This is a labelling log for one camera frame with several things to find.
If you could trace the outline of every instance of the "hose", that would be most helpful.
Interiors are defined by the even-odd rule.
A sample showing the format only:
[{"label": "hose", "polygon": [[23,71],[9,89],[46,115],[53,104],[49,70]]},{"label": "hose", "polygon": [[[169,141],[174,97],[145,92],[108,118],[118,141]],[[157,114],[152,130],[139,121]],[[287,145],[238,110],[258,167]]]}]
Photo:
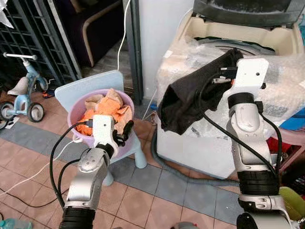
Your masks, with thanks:
[{"label": "hose", "polygon": [[211,180],[211,179],[204,179],[204,178],[191,178],[177,169],[169,166],[166,164],[166,162],[160,158],[157,154],[157,128],[152,136],[152,144],[151,144],[151,152],[152,157],[154,160],[159,163],[163,168],[165,168],[167,171],[173,173],[177,177],[181,178],[185,182],[193,183],[193,184],[202,184],[202,185],[212,185],[212,186],[238,186],[239,182],[234,180]]}]

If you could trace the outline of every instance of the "red object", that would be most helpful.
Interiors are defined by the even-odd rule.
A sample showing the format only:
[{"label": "red object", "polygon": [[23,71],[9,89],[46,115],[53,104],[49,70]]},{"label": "red object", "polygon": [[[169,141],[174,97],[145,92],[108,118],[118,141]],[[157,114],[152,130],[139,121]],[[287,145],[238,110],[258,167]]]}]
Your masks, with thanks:
[{"label": "red object", "polygon": [[[269,146],[270,152],[275,152],[277,153],[278,151],[278,140],[271,137],[267,140],[267,144]],[[291,144],[287,144],[287,143],[282,143],[282,151],[283,152],[287,152],[287,150],[291,147]]]}]

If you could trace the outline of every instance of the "black metal grille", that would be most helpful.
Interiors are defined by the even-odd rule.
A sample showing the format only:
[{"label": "black metal grille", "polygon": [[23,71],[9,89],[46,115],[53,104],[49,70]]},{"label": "black metal grille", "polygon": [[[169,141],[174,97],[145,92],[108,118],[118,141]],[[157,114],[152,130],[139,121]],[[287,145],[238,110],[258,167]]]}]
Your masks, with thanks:
[{"label": "black metal grille", "polygon": [[[77,80],[46,0],[10,0],[5,13],[14,26],[0,23],[0,52],[37,55],[32,65],[46,78],[55,78],[58,86]],[[0,57],[0,74],[8,81],[24,76],[20,58]]]}]

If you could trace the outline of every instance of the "washing machine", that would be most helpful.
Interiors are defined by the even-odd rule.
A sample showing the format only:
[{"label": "washing machine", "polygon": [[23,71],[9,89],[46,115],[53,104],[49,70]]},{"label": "washing machine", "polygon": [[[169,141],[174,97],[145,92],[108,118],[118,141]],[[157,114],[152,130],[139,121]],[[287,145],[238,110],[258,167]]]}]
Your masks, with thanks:
[{"label": "washing machine", "polygon": [[[304,53],[296,23],[304,6],[304,0],[195,0],[193,11],[182,20],[164,57],[175,61],[174,47],[183,47],[190,38],[245,42],[281,56]],[[164,92],[162,80],[158,82],[158,101]],[[158,123],[160,157],[216,178],[225,179],[234,172],[231,144],[228,137],[165,132]]]}]

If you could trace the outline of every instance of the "blue tricycle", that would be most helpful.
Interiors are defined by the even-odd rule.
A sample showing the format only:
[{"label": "blue tricycle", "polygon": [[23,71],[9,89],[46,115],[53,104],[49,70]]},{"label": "blue tricycle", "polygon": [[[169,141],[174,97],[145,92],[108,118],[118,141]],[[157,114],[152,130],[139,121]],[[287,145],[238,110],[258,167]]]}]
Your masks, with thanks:
[{"label": "blue tricycle", "polygon": [[16,95],[14,104],[11,102],[0,103],[0,120],[9,121],[16,115],[27,115],[31,122],[40,122],[44,117],[44,109],[39,103],[32,103],[31,92],[35,86],[36,80],[39,81],[40,88],[43,91],[48,90],[47,80],[40,76],[30,62],[26,59],[37,60],[37,56],[17,55],[4,53],[4,57],[19,57],[23,61],[24,67],[27,69],[26,76],[22,77],[17,85],[8,94]]}]

